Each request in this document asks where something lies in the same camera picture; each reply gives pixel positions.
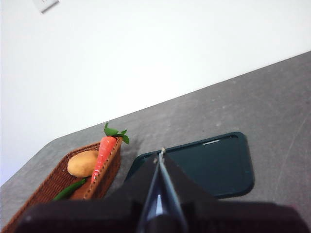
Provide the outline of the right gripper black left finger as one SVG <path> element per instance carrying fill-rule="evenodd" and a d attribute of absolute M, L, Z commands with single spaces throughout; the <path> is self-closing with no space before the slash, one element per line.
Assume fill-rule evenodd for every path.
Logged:
<path fill-rule="evenodd" d="M 160 204 L 149 199 L 158 155 L 104 199 L 38 204 L 22 216 L 17 233 L 158 233 Z"/>

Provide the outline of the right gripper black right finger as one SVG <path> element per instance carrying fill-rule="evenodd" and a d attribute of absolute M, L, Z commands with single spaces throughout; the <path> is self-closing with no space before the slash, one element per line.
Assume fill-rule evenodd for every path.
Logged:
<path fill-rule="evenodd" d="M 262 202 L 221 202 L 191 182 L 175 163 L 158 154 L 158 232 L 307 233 L 293 208 Z"/>

